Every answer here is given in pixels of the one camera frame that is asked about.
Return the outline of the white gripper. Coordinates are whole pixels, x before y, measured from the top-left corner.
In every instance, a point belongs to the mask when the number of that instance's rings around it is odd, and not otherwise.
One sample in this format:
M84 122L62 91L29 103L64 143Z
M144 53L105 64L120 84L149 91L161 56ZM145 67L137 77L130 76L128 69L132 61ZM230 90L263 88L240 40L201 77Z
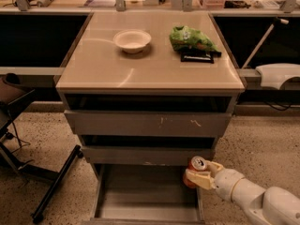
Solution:
M189 188L216 188L216 194L226 202L232 200L233 189L245 176L234 169L224 169L224 166L214 161L206 161L208 172L185 171L185 184Z

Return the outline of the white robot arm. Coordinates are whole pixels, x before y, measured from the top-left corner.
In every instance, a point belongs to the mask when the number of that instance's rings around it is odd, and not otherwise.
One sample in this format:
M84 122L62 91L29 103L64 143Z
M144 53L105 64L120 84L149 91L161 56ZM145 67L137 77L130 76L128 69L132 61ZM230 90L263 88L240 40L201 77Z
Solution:
M202 157L188 163L183 179L190 188L214 189L221 199L239 206L252 225L300 225L300 199L281 187L263 188Z

